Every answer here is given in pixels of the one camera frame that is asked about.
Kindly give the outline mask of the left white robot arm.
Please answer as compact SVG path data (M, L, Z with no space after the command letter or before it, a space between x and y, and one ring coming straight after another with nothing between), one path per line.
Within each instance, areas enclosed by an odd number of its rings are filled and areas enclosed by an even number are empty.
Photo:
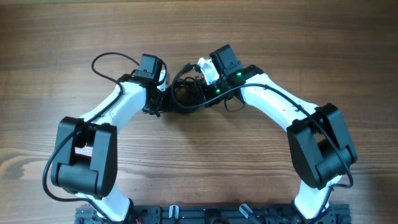
M125 74L114 91L95 109L79 118L64 117L58 125L55 150L46 163L42 185L50 193L52 184L73 194L72 202L82 201L88 209L76 212L76 223L138 223L134 204L115 184L118 173L118 134L140 110L159 114L169 74L141 78Z

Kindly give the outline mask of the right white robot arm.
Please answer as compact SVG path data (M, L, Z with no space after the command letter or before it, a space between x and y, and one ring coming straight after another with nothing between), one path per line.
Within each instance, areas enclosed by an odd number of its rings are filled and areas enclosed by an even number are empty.
M301 100L275 84L255 66L243 67L236 59L226 63L198 60L205 79L205 100L237 97L277 123L286 133L293 167L301 179L289 215L270 218L291 223L335 223L329 199L337 188L353 186L349 170L358 155L341 111L333 104L318 106Z

